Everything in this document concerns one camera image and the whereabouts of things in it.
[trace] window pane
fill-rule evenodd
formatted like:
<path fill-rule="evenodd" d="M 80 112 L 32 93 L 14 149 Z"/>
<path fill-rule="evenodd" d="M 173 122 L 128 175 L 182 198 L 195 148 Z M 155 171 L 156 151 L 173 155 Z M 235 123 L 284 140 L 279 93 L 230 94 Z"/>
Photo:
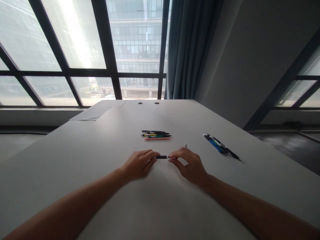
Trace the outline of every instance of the window pane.
<path fill-rule="evenodd" d="M 166 81 L 167 81 L 166 78 L 164 78 L 164 79 L 162 80 L 161 99 L 164 99 L 164 91 L 166 90 Z"/>
<path fill-rule="evenodd" d="M 320 75 L 320 46 L 307 61 L 306 65 L 304 65 L 298 75 Z"/>
<path fill-rule="evenodd" d="M 164 69 L 163 69 L 164 73 L 167 73 L 167 69 L 168 69 L 168 44 L 169 44 L 169 29 L 170 29 L 170 20 L 171 20 L 171 5 L 172 5 L 172 0 L 170 0 L 170 3 L 169 3 L 168 30 L 167 30 L 167 40 L 166 40 L 166 54 L 164 56 Z"/>
<path fill-rule="evenodd" d="M 78 106 L 64 77 L 25 77 L 46 106 Z"/>
<path fill-rule="evenodd" d="M 122 99 L 157 99 L 157 78 L 119 78 Z"/>
<path fill-rule="evenodd" d="M 61 71 L 28 1 L 0 1 L 0 42 L 20 70 Z"/>
<path fill-rule="evenodd" d="M 307 101 L 300 107 L 320 107 L 320 89 L 318 89 Z"/>
<path fill-rule="evenodd" d="M 70 68 L 106 68 L 90 0 L 41 0 Z"/>
<path fill-rule="evenodd" d="M 4 106 L 35 106 L 18 80 L 13 76 L 0 76 L 0 103 Z"/>
<path fill-rule="evenodd" d="M 9 70 L 1 58 L 0 58 L 0 70 Z"/>
<path fill-rule="evenodd" d="M 106 0 L 118 72 L 158 73 L 163 0 Z"/>
<path fill-rule="evenodd" d="M 315 83 L 315 80 L 294 80 L 281 96 L 276 107 L 292 107 L 292 105 Z"/>
<path fill-rule="evenodd" d="M 112 80 L 109 77 L 72 77 L 71 79 L 84 106 L 93 106 L 101 100 L 116 99 Z"/>

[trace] blue curtain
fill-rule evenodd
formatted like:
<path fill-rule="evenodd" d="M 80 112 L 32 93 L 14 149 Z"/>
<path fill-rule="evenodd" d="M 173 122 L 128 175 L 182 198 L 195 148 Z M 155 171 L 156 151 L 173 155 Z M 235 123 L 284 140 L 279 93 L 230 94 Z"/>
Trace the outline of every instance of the blue curtain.
<path fill-rule="evenodd" d="M 193 99 L 222 0 L 172 0 L 164 99 Z"/>

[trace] white table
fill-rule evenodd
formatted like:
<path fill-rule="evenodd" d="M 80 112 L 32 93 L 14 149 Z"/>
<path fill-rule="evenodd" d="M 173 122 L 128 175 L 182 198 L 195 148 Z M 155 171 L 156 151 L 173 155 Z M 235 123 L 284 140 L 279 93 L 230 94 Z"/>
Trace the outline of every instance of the white table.
<path fill-rule="evenodd" d="M 135 150 L 185 144 L 207 172 L 320 227 L 320 177 L 193 100 L 128 100 L 97 121 L 69 121 L 0 165 L 0 238 L 54 201 L 121 166 Z M 169 141 L 144 141 L 141 130 Z M 209 133 L 243 162 L 220 155 Z M 166 159 L 120 189 L 79 239 L 255 239 Z"/>

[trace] paper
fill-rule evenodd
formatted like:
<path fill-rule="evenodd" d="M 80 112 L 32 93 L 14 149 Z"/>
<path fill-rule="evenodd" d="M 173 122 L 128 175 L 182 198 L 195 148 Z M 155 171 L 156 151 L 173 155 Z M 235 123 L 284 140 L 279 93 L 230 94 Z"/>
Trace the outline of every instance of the paper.
<path fill-rule="evenodd" d="M 102 100 L 70 120 L 95 121 L 111 107 L 120 107 L 125 100 Z"/>

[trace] orange pencil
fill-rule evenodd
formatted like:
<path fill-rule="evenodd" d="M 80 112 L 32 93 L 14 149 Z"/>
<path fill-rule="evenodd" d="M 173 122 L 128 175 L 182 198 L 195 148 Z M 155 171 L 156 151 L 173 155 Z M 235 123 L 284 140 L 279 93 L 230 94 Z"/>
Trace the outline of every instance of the orange pencil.
<path fill-rule="evenodd" d="M 150 141 L 150 140 L 169 140 L 170 138 L 145 138 L 145 141 Z"/>

